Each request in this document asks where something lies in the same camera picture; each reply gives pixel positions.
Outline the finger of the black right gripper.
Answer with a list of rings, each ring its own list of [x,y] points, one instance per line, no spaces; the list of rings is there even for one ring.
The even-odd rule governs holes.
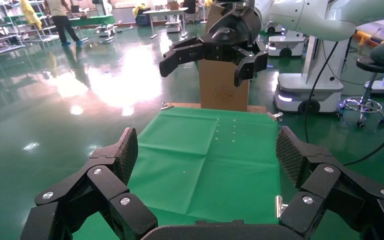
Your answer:
[[[326,148],[301,141],[287,126],[279,129],[275,154],[298,190],[287,206],[276,203],[281,225],[308,240],[331,211],[362,240],[384,240],[384,184],[344,166]]]
[[[138,152],[133,127],[96,149],[81,169],[35,197],[21,239],[70,240],[95,213],[120,240],[139,240],[157,228],[157,217],[128,187]]]

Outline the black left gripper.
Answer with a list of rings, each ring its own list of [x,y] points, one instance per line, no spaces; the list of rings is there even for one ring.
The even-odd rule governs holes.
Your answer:
[[[160,75],[165,78],[179,65],[203,59],[232,62],[236,64],[233,84],[238,88],[243,81],[253,79],[267,68],[267,48],[253,46],[251,51],[260,30],[260,15],[253,8],[232,9],[207,34],[173,43],[159,62]]]

